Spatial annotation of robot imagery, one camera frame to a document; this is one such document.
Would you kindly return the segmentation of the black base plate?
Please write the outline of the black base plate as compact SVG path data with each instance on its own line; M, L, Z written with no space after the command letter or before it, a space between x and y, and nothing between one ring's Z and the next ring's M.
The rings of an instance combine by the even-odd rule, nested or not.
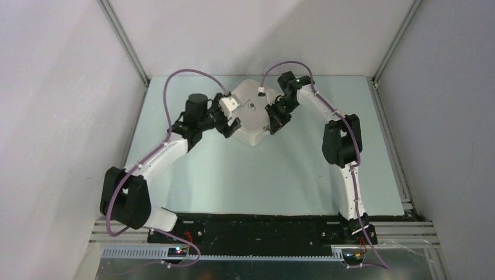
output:
M326 257L334 245L376 245L374 225L364 216L185 213L172 235L184 237L206 256Z

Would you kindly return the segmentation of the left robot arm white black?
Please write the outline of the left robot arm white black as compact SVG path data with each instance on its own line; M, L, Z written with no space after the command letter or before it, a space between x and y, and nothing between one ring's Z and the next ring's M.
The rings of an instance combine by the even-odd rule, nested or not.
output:
M233 95L221 93L209 99L201 93L191 94L179 118L167 130L166 138L135 165L111 167L104 175L100 213L127 229L158 229L171 243L184 237L184 226L177 223L178 214L153 207L149 188L160 172L184 156L202 139L203 132L217 130L229 138L240 128L233 116L239 102Z

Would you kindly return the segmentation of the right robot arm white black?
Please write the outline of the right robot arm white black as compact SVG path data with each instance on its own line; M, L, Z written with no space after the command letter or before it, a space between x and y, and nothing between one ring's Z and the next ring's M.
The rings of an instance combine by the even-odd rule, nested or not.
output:
M362 137L360 119L355 114L344 114L316 88L310 76L300 78L289 71L277 79L282 94L269 103L265 110L269 117L269 132L274 135L291 120L291 113L299 106L315 113L325 122L322 153L330 165L340 168L344 186L339 191L339 216L347 223L341 225L342 241L354 244L363 236L366 213L360 198L358 166L361 163Z

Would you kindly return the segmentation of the aluminium frame rail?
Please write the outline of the aluminium frame rail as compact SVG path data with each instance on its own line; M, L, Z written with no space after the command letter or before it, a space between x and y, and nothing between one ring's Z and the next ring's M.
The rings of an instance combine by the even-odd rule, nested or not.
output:
M378 223L379 230L389 229L389 231L379 234L379 245L388 249L438 249L440 242L432 221L427 221L417 214L403 163L392 135L391 124L375 81L372 77L368 77L367 83L404 211L400 218L392 218L390 221Z

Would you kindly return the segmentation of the white medicine kit case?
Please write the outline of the white medicine kit case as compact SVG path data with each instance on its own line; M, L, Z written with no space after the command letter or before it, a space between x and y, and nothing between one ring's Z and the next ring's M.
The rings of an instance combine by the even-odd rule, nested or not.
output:
M240 128L233 133L233 137L249 146L258 145L270 133L269 115L265 107L282 95L279 90L265 87L264 96L259 96L259 88L258 81L247 79L232 92L238 104L232 117L240 119Z

